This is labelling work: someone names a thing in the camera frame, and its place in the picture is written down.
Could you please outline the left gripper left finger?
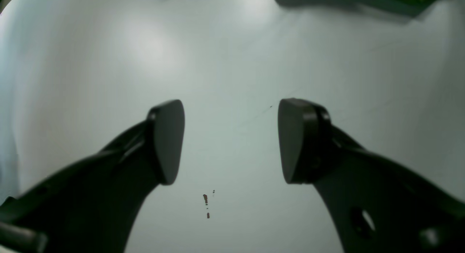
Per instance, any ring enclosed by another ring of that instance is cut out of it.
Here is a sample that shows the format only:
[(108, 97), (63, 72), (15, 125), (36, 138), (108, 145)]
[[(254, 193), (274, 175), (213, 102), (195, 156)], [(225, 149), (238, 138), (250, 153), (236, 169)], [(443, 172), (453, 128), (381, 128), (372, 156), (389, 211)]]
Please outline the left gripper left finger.
[(146, 197), (176, 180), (184, 129), (183, 103), (161, 103), (98, 153), (7, 198), (1, 246), (17, 253), (123, 253)]

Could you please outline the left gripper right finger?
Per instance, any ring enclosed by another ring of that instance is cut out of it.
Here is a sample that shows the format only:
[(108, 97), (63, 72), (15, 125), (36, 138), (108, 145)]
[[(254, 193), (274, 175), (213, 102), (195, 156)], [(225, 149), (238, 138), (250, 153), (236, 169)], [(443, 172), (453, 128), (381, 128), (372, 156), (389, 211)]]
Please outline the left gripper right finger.
[(346, 253), (463, 253), (464, 203), (332, 125), (325, 107), (282, 99), (281, 166), (288, 184), (311, 184)]

